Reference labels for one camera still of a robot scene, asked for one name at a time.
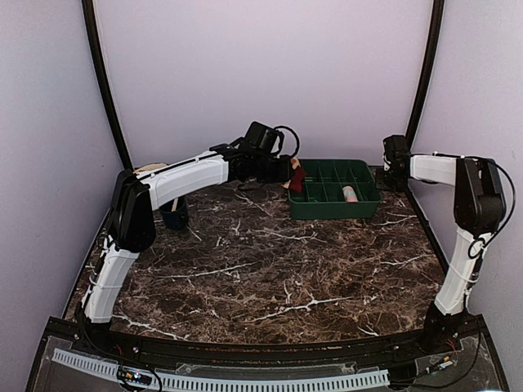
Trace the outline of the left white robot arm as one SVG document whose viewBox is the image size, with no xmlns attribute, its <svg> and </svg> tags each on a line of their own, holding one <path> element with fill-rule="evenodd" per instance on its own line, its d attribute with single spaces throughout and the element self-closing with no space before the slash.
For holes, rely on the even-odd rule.
<svg viewBox="0 0 523 392">
<path fill-rule="evenodd" d="M 200 155 L 166 167 L 136 174 L 118 174 L 107 220 L 102 258 L 82 299 L 83 316 L 94 323 L 83 342 L 98 356 L 115 349 L 114 336 L 97 324 L 107 324 L 130 267 L 155 241 L 154 212 L 171 201 L 212 185 L 254 179 L 283 183 L 293 176 L 291 158 L 246 145 L 221 144 Z"/>
</svg>

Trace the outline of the beige striped sock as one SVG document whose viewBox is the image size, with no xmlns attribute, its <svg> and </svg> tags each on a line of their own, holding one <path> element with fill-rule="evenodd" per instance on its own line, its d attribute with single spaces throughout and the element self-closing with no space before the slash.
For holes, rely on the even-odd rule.
<svg viewBox="0 0 523 392">
<path fill-rule="evenodd" d="M 302 168 L 302 164 L 297 158 L 291 159 L 293 175 L 290 180 L 284 182 L 281 186 L 296 193 L 301 193 L 303 190 L 303 182 L 306 178 L 306 172 Z"/>
</svg>

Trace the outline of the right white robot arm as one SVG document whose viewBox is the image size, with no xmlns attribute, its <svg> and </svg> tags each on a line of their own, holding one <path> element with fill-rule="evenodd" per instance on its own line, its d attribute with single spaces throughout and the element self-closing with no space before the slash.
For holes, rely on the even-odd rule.
<svg viewBox="0 0 523 392">
<path fill-rule="evenodd" d="M 514 213 L 516 186 L 491 158 L 386 149 L 383 169 L 377 171 L 377 187 L 403 191 L 410 180 L 454 188 L 454 252 L 426 316 L 427 321 L 448 320 L 467 310 L 488 247 Z"/>
</svg>

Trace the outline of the pink patterned sock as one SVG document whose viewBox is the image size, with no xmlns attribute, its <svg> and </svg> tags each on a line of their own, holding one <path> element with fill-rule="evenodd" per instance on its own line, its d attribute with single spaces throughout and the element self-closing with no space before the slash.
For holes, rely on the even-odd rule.
<svg viewBox="0 0 523 392">
<path fill-rule="evenodd" d="M 357 202 L 359 202 L 357 193 L 356 193 L 355 189 L 352 186 L 349 186 L 349 185 L 344 186 L 342 188 L 342 193 L 343 193 L 344 199 L 348 203 L 357 203 Z"/>
</svg>

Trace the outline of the green compartment tray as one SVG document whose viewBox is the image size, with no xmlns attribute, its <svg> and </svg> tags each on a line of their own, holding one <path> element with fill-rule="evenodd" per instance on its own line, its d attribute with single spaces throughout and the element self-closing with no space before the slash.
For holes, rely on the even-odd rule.
<svg viewBox="0 0 523 392">
<path fill-rule="evenodd" d="M 359 159 L 303 159 L 306 172 L 302 192 L 288 191 L 290 216 L 295 220 L 369 219 L 382 195 L 368 164 Z M 348 203 L 342 193 L 352 186 L 359 202 Z"/>
</svg>

